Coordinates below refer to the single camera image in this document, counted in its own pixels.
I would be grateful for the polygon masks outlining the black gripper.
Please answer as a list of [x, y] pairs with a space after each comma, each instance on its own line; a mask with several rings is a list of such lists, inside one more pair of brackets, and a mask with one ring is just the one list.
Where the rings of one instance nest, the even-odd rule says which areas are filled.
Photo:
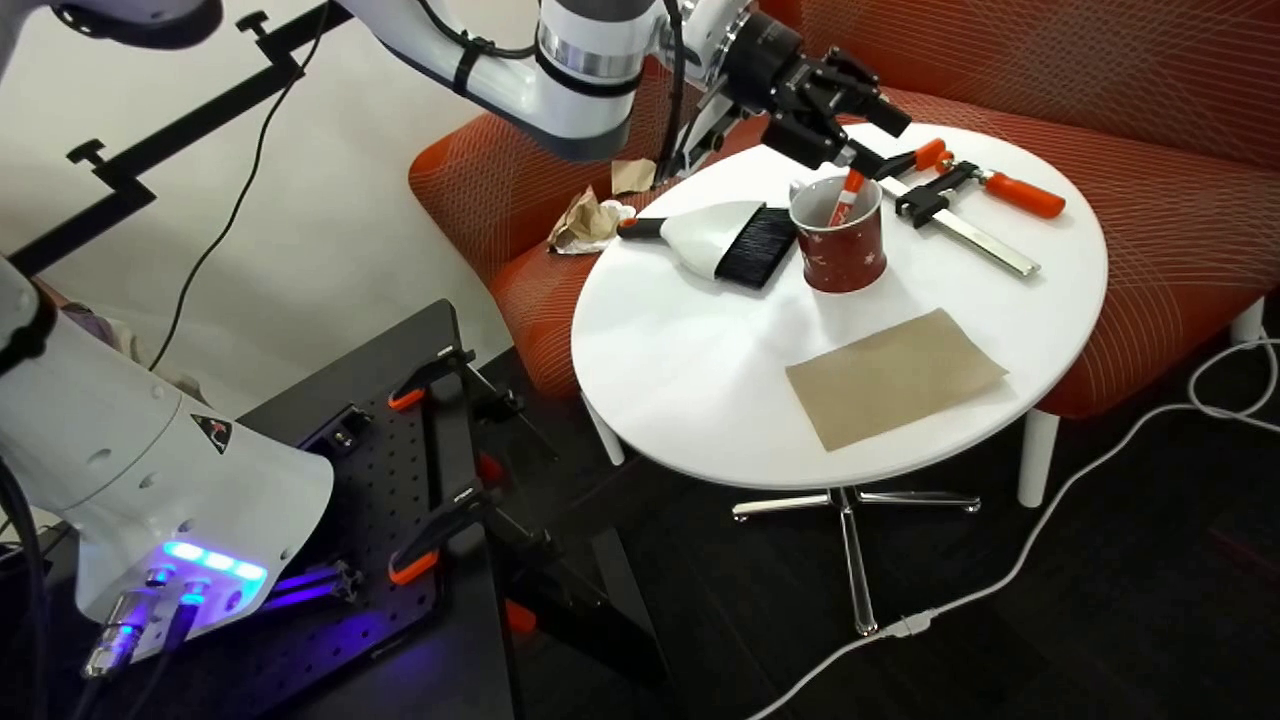
[[877, 85], [828, 79], [828, 69], [801, 47], [801, 30], [770, 10], [747, 10], [733, 30], [724, 96], [747, 116], [782, 116], [764, 127], [764, 142], [782, 154], [806, 167], [854, 167], [867, 179], [886, 171], [886, 158], [845, 127], [828, 127], [839, 116], [866, 116], [887, 136], [913, 125]]

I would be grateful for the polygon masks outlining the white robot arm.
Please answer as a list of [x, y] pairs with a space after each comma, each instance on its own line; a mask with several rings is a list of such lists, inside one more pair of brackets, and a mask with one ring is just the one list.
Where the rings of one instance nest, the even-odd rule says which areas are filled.
[[900, 136], [913, 116], [881, 96], [881, 79], [845, 50], [810, 54], [801, 30], [753, 0], [539, 0], [526, 43], [495, 43], [452, 24], [431, 0], [322, 0], [256, 36], [268, 69], [178, 120], [185, 139], [208, 136], [304, 74], [301, 43], [359, 20], [381, 47], [457, 96], [539, 136], [570, 158], [612, 154], [636, 116], [650, 64], [673, 70], [667, 116], [696, 88], [703, 108], [667, 133], [661, 154], [691, 167], [722, 136], [764, 116], [764, 139], [806, 167], [849, 163], [881, 174], [886, 158], [854, 139], [845, 113]]

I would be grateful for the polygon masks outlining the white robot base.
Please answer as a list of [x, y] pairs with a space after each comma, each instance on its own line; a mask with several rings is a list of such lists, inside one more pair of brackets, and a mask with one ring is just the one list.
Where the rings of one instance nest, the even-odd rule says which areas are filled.
[[0, 343], [0, 454], [78, 529], [78, 607], [106, 628], [85, 672], [250, 620], [322, 529], [332, 463], [143, 371], [7, 259]]

